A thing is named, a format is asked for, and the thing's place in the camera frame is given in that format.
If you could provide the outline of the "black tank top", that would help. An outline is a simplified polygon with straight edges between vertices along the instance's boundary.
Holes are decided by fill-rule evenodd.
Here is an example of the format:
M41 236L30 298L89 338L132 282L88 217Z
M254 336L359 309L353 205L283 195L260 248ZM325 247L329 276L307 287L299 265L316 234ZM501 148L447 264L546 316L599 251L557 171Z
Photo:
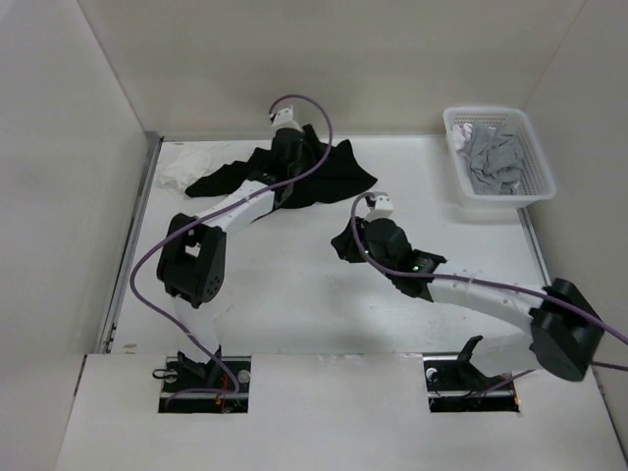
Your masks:
M283 181L291 183L272 192L275 209L336 203L372 188L377 179L358 164L349 140L329 145L306 125L302 131L278 130L270 148L257 147L248 160L223 165L189 186L185 194L227 198L247 182L270 186Z

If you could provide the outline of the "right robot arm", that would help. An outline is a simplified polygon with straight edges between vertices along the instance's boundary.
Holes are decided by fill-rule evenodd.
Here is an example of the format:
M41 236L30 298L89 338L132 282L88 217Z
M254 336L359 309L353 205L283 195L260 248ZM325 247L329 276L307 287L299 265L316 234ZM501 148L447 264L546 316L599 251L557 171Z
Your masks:
M466 388L478 388L504 373L535 369L580 382L593 362L603 330L573 313L574 308L595 311L568 281L556 279L548 287L525 291L483 286L443 256L413 248L403 229L386 218L358 218L331 245L348 263L372 258L404 295L466 308L514 327L514 333L494 339L471 335L454 366L457 381Z

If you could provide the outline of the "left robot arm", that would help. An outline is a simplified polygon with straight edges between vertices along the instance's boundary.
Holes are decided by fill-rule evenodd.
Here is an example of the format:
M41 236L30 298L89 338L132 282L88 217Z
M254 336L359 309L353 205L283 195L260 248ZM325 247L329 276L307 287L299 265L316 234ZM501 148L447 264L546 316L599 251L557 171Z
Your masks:
M256 148L247 161L223 165L199 189L189 191L191 197L224 195L226 199L213 211L244 201L235 210L195 226L162 249L157 278L174 300L176 319L189 331L198 321L200 306L216 297L222 287L228 236L279 209L292 196L293 185L259 196L252 193L306 173L319 161L320 149L312 126L305 125L300 131L281 128L269 149Z

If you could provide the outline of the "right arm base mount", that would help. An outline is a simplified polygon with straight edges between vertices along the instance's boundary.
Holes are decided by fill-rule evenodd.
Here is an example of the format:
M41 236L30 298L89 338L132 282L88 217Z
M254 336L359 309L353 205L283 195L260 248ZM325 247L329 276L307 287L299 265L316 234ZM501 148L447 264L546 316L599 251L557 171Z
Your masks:
M432 413L520 411L510 374L487 377L471 364L474 349L482 339L472 337L456 354L423 357Z

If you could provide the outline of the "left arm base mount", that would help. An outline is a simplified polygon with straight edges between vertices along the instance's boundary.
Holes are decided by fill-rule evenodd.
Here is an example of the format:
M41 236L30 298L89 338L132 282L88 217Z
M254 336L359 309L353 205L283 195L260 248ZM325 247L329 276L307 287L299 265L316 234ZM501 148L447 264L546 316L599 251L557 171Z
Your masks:
M248 412L252 383L250 356L224 357L223 362L238 381L211 361L195 364L181 355L168 357L152 378L161 382L158 412L170 414L243 414Z

